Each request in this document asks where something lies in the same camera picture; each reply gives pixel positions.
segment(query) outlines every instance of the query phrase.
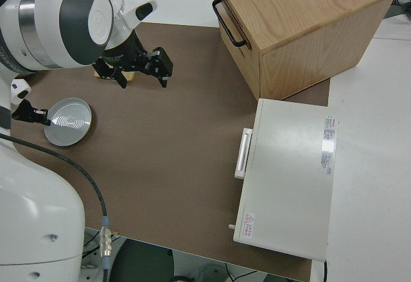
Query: drawer handle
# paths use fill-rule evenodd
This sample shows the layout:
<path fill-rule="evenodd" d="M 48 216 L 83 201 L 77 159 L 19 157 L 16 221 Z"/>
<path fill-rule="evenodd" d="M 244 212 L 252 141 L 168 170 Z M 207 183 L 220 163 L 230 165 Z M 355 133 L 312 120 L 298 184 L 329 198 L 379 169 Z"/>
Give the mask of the drawer handle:
<path fill-rule="evenodd" d="M 217 15 L 217 19 L 220 21 L 220 23 L 223 26 L 225 32 L 229 36 L 231 43 L 234 44 L 234 46 L 236 46 L 237 48 L 239 48 L 240 46 L 245 46 L 247 44 L 247 41 L 246 40 L 236 41 L 236 39 L 232 36 L 231 31 L 229 30 L 227 25 L 224 23 L 224 20 L 221 17 L 220 13 L 218 12 L 216 6 L 220 3 L 222 3 L 222 2 L 223 2 L 223 0 L 214 0 L 213 1 L 213 10 L 214 10 L 214 13 Z"/>

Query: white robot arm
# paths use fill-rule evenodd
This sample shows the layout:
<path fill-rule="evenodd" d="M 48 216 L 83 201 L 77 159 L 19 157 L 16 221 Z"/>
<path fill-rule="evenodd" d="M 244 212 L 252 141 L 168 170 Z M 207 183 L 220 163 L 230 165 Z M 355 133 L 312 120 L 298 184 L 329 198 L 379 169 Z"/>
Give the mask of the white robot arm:
<path fill-rule="evenodd" d="M 18 74 L 93 65 L 122 87 L 122 71 L 154 75 L 165 87 L 170 59 L 162 48 L 147 52 L 134 31 L 156 7 L 154 0 L 0 0 L 0 134 L 10 135 L 10 86 Z M 80 197 L 4 138 L 0 208 L 2 281 L 78 281 L 85 225 Z"/>

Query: white table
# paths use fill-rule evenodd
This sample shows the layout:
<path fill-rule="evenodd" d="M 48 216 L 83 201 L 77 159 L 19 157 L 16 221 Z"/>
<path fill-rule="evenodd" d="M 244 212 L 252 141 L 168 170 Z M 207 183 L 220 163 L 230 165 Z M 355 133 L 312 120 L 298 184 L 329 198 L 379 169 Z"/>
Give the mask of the white table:
<path fill-rule="evenodd" d="M 411 279 L 411 22 L 386 19 L 360 63 L 331 79 L 340 109 L 328 281 Z M 312 281 L 322 281 L 314 264 Z"/>

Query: white box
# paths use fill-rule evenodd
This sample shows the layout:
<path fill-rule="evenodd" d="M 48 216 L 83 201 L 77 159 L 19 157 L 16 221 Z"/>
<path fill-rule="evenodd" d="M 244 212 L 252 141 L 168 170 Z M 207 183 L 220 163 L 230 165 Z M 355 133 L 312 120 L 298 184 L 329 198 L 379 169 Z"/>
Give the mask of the white box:
<path fill-rule="evenodd" d="M 259 99 L 234 241 L 325 261 L 338 109 Z"/>

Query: wooden box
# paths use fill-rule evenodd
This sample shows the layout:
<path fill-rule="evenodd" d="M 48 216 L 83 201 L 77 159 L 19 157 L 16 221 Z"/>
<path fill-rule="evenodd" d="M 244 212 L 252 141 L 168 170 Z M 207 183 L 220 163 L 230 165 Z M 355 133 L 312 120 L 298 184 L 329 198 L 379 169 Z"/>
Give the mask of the wooden box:
<path fill-rule="evenodd" d="M 214 0 L 213 8 L 254 96 L 281 100 L 357 65 L 391 2 Z"/>

